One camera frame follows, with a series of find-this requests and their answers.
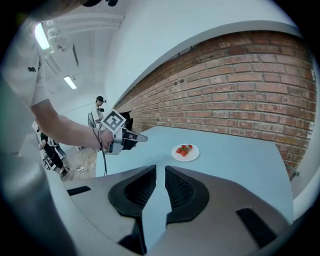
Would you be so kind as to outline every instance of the shirt logo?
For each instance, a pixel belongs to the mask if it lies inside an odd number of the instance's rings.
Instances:
[[[36,69],[34,67],[28,67],[29,72],[36,72]]]

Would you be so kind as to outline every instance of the ceiling light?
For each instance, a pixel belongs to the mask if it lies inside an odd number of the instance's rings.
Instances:
[[[76,85],[74,84],[74,82],[72,82],[71,78],[69,76],[65,76],[63,78],[67,84],[74,90],[74,89],[77,89]]]
[[[34,35],[42,50],[50,48],[50,44],[41,23],[35,26]]]

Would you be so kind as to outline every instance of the brick wall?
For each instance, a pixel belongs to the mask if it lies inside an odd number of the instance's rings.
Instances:
[[[209,39],[151,72],[115,107],[153,126],[274,141],[298,167],[313,129],[316,85],[304,42],[267,31]]]

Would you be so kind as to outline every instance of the white ceiling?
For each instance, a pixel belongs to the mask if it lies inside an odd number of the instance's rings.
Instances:
[[[51,44],[50,49],[41,51],[51,98],[75,93],[64,81],[65,76],[70,76],[77,86],[76,94],[87,91],[88,87],[103,86],[108,49],[129,4],[130,0],[119,0],[116,6],[110,7],[101,1],[96,6],[81,6],[42,23]]]

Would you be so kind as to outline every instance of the person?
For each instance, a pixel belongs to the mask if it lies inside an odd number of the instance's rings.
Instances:
[[[55,166],[60,169],[61,177],[62,178],[65,177],[68,173],[68,170],[66,167],[64,167],[64,163],[61,161],[58,153],[55,150],[55,147],[53,145],[49,145],[48,136],[45,135],[43,132],[41,132],[40,138],[41,138],[40,149],[44,150],[47,156],[50,158],[50,160],[55,164]]]
[[[94,122],[100,122],[104,118],[103,111],[101,111],[101,108],[100,108],[103,103],[104,103],[104,98],[102,96],[96,97],[95,105],[91,111]]]
[[[66,14],[84,4],[93,6],[100,0],[47,1],[36,13],[27,17],[3,58],[0,74],[11,90],[35,116],[37,125],[53,140],[71,146],[108,149],[113,142],[112,133],[105,129],[97,139],[97,128],[76,123],[53,108],[46,90],[44,61],[35,39],[35,26],[39,21]]]

